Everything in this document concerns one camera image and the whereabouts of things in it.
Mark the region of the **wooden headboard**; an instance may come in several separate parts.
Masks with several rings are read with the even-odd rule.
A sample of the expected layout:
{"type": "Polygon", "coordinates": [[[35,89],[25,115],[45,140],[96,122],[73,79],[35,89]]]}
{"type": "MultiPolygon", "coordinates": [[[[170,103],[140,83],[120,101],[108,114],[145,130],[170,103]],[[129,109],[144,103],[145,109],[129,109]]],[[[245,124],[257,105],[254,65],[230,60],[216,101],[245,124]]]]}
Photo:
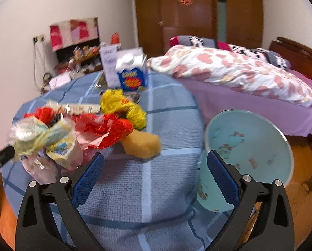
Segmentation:
{"type": "Polygon", "coordinates": [[[277,37],[269,50],[279,53],[291,63],[291,69],[312,80],[312,48],[284,37],[277,37]]]}

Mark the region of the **folded patterned blankets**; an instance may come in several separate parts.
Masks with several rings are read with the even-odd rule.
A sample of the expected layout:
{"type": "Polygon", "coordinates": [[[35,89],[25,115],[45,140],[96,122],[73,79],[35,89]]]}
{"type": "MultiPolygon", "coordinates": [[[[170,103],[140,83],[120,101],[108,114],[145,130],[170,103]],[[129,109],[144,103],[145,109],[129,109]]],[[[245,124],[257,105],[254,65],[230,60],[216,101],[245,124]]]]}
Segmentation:
{"type": "Polygon", "coordinates": [[[291,68],[291,63],[283,58],[279,53],[271,50],[266,50],[264,48],[246,48],[243,46],[228,44],[226,42],[216,41],[212,38],[197,36],[178,35],[169,39],[170,47],[176,46],[178,44],[228,50],[233,53],[239,53],[245,56],[259,59],[283,70],[289,70],[291,68]]]}

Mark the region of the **purple sheet bed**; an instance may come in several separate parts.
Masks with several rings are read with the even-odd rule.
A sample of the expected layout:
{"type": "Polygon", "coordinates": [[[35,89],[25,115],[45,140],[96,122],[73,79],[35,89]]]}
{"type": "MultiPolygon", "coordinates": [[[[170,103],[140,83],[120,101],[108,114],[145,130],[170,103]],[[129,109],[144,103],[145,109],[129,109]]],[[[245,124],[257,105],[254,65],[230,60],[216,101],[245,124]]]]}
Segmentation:
{"type": "MultiPolygon", "coordinates": [[[[312,88],[312,80],[292,70],[291,73],[312,88]]],[[[205,124],[224,110],[239,109],[256,113],[276,125],[285,135],[307,137],[312,135],[312,107],[233,91],[194,79],[178,79],[191,92],[201,111],[205,124]]]]}

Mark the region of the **clear plastic bag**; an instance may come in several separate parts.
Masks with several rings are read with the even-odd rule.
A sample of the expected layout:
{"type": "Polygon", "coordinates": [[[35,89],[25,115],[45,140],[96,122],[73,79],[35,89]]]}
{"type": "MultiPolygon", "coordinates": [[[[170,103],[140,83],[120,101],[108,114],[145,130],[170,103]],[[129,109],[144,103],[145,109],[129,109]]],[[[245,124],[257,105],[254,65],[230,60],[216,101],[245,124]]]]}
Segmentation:
{"type": "Polygon", "coordinates": [[[21,159],[23,168],[41,185],[55,183],[62,176],[70,176],[75,169],[68,170],[45,155],[21,159]]]}

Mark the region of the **white tall carton box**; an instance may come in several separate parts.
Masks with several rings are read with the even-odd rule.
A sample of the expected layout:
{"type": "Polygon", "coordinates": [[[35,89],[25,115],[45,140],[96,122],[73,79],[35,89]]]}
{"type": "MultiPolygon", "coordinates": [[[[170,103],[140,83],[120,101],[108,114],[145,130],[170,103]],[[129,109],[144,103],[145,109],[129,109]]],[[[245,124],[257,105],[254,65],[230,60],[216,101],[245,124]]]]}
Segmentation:
{"type": "Polygon", "coordinates": [[[120,88],[119,76],[116,72],[117,53],[121,44],[111,44],[100,48],[100,58],[109,88],[120,88]]]}

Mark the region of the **brown wooden wardrobe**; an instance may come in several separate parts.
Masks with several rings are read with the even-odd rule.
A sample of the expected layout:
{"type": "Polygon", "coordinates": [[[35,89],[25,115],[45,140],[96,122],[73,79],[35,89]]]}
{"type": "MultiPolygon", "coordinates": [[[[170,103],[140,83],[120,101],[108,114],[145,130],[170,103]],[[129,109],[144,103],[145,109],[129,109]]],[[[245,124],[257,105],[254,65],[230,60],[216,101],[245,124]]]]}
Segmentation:
{"type": "Polygon", "coordinates": [[[164,52],[177,35],[212,38],[249,48],[263,37],[263,0],[161,0],[164,52]]]}

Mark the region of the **cluttered wooden tv stand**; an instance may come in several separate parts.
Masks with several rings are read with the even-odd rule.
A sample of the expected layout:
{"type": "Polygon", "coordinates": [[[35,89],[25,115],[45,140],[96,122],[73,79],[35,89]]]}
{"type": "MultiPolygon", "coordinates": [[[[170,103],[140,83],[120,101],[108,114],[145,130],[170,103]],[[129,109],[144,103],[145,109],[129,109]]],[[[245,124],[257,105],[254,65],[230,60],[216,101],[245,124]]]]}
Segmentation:
{"type": "Polygon", "coordinates": [[[77,66],[92,65],[100,61],[100,37],[83,41],[75,45],[55,51],[58,64],[54,67],[56,73],[73,70],[77,66]]]}

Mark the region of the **red plastic bag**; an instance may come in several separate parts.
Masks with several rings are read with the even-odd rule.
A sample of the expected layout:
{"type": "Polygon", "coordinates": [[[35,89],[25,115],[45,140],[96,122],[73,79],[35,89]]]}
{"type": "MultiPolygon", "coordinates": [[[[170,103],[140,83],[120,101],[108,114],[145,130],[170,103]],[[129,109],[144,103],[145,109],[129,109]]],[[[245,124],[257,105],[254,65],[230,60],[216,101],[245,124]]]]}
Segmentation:
{"type": "Polygon", "coordinates": [[[74,121],[75,134],[83,150],[104,149],[111,147],[130,135],[134,127],[131,122],[118,115],[110,114],[73,114],[65,108],[54,110],[49,106],[37,108],[33,113],[26,113],[24,118],[35,117],[47,126],[53,126],[57,118],[74,121]]]}

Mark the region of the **light blue trash bin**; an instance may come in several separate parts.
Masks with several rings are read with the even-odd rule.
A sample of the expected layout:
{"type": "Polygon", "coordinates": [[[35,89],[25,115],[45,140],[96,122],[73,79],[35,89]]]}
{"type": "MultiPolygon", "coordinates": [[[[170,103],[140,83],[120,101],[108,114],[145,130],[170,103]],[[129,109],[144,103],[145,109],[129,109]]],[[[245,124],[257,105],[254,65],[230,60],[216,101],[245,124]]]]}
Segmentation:
{"type": "Polygon", "coordinates": [[[206,159],[211,150],[216,150],[240,174],[249,174],[258,182],[270,184],[281,180],[287,186],[292,179],[294,160],[287,138],[272,122],[256,113],[244,110],[218,113],[205,128],[204,146],[196,191],[197,201],[209,211],[233,209],[208,170],[206,159]]]}

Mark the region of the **wooden door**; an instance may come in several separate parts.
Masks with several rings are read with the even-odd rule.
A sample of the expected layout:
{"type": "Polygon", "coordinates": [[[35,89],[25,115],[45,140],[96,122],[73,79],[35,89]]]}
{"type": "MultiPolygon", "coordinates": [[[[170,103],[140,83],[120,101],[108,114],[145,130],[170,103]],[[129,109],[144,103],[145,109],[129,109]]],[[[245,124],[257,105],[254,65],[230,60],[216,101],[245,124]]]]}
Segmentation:
{"type": "Polygon", "coordinates": [[[161,0],[135,0],[138,44],[148,57],[164,54],[161,0]]]}

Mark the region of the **long white snack wrapper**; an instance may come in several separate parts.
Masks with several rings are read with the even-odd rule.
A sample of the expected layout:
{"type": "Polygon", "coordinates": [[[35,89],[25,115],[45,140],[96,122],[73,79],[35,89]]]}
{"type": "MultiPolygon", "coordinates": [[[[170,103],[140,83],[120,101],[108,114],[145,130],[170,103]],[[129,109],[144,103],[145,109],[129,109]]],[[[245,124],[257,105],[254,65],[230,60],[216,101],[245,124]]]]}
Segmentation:
{"type": "Polygon", "coordinates": [[[60,104],[49,100],[44,106],[52,108],[55,112],[68,113],[70,115],[100,113],[100,105],[98,104],[60,104]]]}

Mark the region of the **yellow plastic bag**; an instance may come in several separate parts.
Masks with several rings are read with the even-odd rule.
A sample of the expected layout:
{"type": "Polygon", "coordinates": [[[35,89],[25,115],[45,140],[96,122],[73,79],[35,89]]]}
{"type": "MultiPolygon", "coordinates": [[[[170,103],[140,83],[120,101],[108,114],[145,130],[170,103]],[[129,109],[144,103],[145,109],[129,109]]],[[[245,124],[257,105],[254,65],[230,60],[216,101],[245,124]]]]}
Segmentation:
{"type": "Polygon", "coordinates": [[[147,126],[146,112],[129,100],[122,89],[107,89],[100,98],[100,109],[104,114],[123,114],[137,130],[147,126]]]}

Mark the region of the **red patchwork covered television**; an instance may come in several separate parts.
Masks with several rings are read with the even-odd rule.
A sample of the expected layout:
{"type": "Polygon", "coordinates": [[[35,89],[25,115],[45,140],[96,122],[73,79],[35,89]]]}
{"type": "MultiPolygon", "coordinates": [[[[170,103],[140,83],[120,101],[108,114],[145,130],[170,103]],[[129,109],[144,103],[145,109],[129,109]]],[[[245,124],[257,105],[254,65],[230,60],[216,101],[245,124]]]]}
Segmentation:
{"type": "Polygon", "coordinates": [[[50,43],[54,52],[99,38],[97,17],[70,19],[50,25],[50,43]]]}

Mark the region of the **orange plastic bag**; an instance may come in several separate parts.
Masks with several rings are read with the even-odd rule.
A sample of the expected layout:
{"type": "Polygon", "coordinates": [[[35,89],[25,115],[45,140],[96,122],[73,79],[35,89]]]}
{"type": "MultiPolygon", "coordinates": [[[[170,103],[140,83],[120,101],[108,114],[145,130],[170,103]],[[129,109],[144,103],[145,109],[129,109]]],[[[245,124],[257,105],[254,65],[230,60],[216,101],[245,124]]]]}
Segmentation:
{"type": "Polygon", "coordinates": [[[111,36],[111,44],[119,44],[120,43],[120,37],[118,33],[114,33],[111,36]]]}

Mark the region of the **orange plush toy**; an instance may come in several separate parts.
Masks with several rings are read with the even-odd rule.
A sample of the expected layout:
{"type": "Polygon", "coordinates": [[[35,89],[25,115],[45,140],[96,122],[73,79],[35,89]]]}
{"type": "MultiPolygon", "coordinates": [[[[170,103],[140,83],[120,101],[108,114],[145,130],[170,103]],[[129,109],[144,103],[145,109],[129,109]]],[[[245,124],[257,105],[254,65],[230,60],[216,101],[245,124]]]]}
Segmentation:
{"type": "Polygon", "coordinates": [[[126,154],[140,159],[149,159],[161,152],[161,140],[152,133],[133,130],[120,143],[126,154]]]}

